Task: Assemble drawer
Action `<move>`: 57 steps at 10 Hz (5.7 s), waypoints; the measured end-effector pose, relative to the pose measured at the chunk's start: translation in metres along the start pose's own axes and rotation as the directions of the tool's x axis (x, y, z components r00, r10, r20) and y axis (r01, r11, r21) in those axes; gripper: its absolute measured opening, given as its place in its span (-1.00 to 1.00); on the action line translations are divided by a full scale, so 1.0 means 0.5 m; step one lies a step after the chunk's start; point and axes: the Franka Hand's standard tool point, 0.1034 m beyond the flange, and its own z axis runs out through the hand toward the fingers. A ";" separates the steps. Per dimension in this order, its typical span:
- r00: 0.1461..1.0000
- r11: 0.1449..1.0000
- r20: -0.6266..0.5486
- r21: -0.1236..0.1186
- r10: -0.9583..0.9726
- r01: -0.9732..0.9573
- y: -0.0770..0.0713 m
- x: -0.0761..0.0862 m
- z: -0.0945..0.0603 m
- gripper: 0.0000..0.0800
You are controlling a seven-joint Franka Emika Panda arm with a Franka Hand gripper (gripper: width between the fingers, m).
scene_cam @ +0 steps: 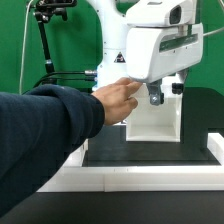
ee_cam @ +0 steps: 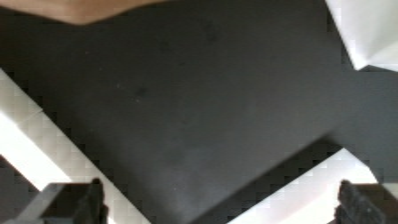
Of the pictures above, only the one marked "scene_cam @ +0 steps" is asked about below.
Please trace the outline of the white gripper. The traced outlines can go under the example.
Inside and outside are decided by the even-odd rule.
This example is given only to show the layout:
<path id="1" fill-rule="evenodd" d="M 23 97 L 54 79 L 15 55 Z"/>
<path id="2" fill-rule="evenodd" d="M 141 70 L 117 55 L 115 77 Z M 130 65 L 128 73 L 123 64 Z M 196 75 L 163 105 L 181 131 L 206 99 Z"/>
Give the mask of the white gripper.
<path id="1" fill-rule="evenodd" d="M 197 0 L 139 0 L 126 13 L 130 26 L 127 74 L 148 83 L 154 106 L 164 103 L 159 79 L 177 72 L 172 93 L 180 95 L 188 75 L 186 68 L 201 61 L 203 25 L 196 22 L 196 7 Z"/>

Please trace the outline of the dark blue sleeved forearm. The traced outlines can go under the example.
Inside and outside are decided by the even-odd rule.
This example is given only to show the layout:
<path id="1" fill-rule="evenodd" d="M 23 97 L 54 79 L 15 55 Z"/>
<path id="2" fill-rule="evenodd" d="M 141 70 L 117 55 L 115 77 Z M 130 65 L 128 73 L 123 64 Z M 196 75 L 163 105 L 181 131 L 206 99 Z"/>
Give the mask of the dark blue sleeved forearm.
<path id="1" fill-rule="evenodd" d="M 50 180 L 103 123 L 100 101 L 73 88 L 0 93 L 0 217 Z"/>

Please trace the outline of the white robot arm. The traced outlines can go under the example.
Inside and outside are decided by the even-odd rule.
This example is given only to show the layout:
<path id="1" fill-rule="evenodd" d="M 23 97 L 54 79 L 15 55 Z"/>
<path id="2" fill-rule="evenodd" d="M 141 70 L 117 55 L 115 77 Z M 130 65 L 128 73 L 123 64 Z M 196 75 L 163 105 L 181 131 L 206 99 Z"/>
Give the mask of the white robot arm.
<path id="1" fill-rule="evenodd" d="M 150 103 L 164 102 L 162 89 L 171 77 L 171 92 L 182 94 L 189 67 L 203 54 L 203 25 L 196 20 L 198 0 L 87 0 L 102 30 L 103 58 L 97 67 L 98 88 L 129 77 L 147 86 Z"/>

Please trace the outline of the bare human hand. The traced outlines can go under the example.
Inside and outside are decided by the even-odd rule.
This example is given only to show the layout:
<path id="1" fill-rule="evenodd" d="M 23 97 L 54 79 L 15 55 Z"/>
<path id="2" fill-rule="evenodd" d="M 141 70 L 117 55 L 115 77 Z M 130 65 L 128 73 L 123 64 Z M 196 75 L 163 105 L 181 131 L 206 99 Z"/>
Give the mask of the bare human hand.
<path id="1" fill-rule="evenodd" d="M 141 83 L 129 78 L 121 78 L 113 84 L 101 87 L 92 95 L 97 98 L 104 108 L 105 125 L 113 125 L 123 121 L 137 107 L 138 102 L 133 97 Z"/>

